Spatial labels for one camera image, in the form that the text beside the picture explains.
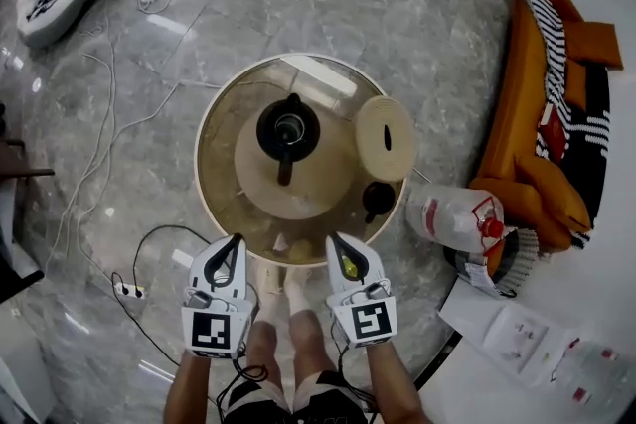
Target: gray marble floor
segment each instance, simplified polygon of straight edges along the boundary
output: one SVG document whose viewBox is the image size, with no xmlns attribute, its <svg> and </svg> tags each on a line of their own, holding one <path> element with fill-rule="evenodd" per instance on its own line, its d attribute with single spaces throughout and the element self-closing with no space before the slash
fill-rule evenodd
<svg viewBox="0 0 636 424">
<path fill-rule="evenodd" d="M 0 100 L 7 105 L 10 133 L 26 141 L 31 163 L 57 173 L 34 181 L 25 199 L 22 243 L 43 263 L 108 105 L 107 69 L 82 54 L 108 61 L 109 49 L 105 33 L 90 37 L 73 30 L 46 51 L 29 51 L 16 37 L 15 2 L 0 0 Z M 124 0 L 109 2 L 108 13 L 117 125 L 154 111 L 176 78 L 222 84 L 260 58 L 317 52 L 357 66 L 407 106 L 417 127 L 418 167 L 447 184 L 464 184 L 478 159 L 496 100 L 508 20 L 505 0 L 172 0 L 154 19 Z M 103 0 L 95 1 L 79 28 L 96 23 L 103 23 Z M 137 243 L 160 223 L 219 236 L 199 200 L 192 160 L 196 130 L 213 95 L 178 89 L 155 119 L 116 143 L 109 184 L 79 235 L 106 273 L 117 270 L 130 279 Z M 79 193 L 68 251 L 63 231 L 47 278 L 9 305 L 21 310 L 42 342 L 60 422 L 160 422 L 169 378 L 147 367 L 174 367 L 126 318 L 75 239 L 76 221 L 94 204 L 104 177 L 101 169 Z M 409 185 L 421 182 L 414 177 Z M 161 231 L 141 251 L 138 275 L 148 299 L 131 303 L 130 310 L 174 358 L 182 351 L 179 308 L 186 272 L 171 255 L 175 247 L 195 253 L 203 246 L 186 232 Z M 397 349 L 417 374 L 449 335 L 436 311 L 453 273 L 438 246 L 414 238 L 403 211 L 374 246 L 396 288 Z M 314 272 L 308 292 L 326 329 L 323 271 Z M 278 353 L 291 388 L 283 318 Z M 364 353 L 346 357 L 345 371 L 352 382 L 368 383 Z M 218 394 L 232 376 L 230 365 L 215 362 L 210 393 Z M 210 406 L 210 422 L 216 422 Z"/>
</svg>

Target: shorts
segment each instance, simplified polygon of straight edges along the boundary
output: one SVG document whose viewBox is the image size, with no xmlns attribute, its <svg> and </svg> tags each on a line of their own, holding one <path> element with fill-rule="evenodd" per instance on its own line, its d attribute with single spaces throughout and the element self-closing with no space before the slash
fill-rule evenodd
<svg viewBox="0 0 636 424">
<path fill-rule="evenodd" d="M 367 423 L 360 401 L 335 371 L 319 372 L 305 379 L 296 390 L 292 409 L 282 391 L 273 383 L 267 380 L 246 381 L 230 394 L 225 423 L 323 424 L 328 420 L 347 424 Z"/>
</svg>

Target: person's leg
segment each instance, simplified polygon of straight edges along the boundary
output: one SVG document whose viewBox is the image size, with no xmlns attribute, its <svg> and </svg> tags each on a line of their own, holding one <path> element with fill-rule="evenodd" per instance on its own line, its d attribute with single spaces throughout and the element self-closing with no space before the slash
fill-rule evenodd
<svg viewBox="0 0 636 424">
<path fill-rule="evenodd" d="M 289 300 L 289 336 L 295 349 L 296 388 L 312 374 L 336 370 L 325 350 L 325 338 L 318 317 L 303 293 L 308 274 L 307 269 L 288 268 L 284 284 Z"/>
<path fill-rule="evenodd" d="M 267 381 L 282 390 L 280 367 L 274 357 L 278 343 L 274 320 L 280 300 L 280 269 L 273 264 L 257 263 L 256 291 L 260 308 L 247 338 L 247 365 L 264 365 Z"/>
</svg>

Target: person's arm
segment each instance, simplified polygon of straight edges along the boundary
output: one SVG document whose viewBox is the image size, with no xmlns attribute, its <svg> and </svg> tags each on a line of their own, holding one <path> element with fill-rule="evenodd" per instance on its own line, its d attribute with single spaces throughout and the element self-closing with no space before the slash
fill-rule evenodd
<svg viewBox="0 0 636 424">
<path fill-rule="evenodd" d="M 371 383 L 386 424 L 429 424 L 404 364 L 391 342 L 367 347 Z"/>
<path fill-rule="evenodd" d="M 197 357 L 188 351 L 183 353 L 168 392 L 163 411 L 164 424 L 205 424 L 209 376 L 209 358 Z"/>
</svg>

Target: red bottle cap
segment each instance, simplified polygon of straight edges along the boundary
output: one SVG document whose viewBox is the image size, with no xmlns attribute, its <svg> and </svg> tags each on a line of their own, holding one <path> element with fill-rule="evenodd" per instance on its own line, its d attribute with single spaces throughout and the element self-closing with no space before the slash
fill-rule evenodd
<svg viewBox="0 0 636 424">
<path fill-rule="evenodd" d="M 504 224 L 493 217 L 488 217 L 481 226 L 481 232 L 485 237 L 499 238 L 504 233 Z"/>
</svg>

